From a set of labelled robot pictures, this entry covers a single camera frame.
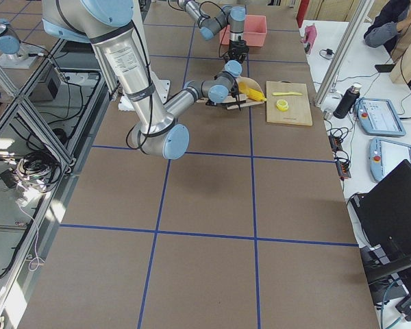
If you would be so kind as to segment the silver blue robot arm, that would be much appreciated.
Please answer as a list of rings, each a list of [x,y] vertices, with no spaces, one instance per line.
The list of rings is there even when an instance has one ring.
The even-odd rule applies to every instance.
[[[237,88],[241,63],[229,60],[213,80],[192,81],[163,103],[151,76],[146,50],[133,18],[133,1],[43,1],[46,33],[56,38],[89,43],[108,61],[125,96],[140,119],[127,139],[131,149],[178,159],[189,144],[188,128],[179,116],[198,99],[221,103]]]
[[[226,62],[235,60],[242,64],[249,53],[249,46],[244,39],[246,9],[231,5],[221,7],[212,1],[210,3],[219,9],[216,16],[210,16],[203,11],[205,1],[177,1],[179,9],[193,19],[205,40],[214,38],[220,32],[229,32],[228,50],[220,57]]]

